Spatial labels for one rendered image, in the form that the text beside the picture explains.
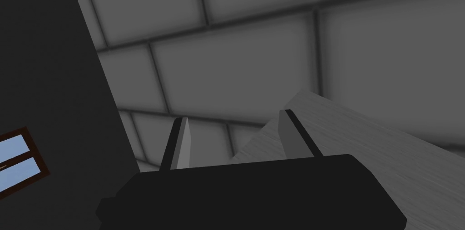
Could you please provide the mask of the brown framed window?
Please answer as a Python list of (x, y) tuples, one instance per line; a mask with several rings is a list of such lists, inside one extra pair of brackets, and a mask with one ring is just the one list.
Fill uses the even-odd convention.
[(0, 135), (0, 200), (50, 175), (27, 127)]

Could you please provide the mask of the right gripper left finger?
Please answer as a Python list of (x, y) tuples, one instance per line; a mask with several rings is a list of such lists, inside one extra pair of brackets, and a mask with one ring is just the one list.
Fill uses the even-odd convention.
[(187, 117), (174, 120), (164, 150), (160, 171), (190, 168), (191, 132)]

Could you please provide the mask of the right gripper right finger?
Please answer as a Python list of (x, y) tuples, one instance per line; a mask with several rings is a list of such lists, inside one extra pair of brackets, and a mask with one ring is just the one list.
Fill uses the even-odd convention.
[(287, 159), (323, 157), (301, 121), (290, 109), (279, 111), (278, 135)]

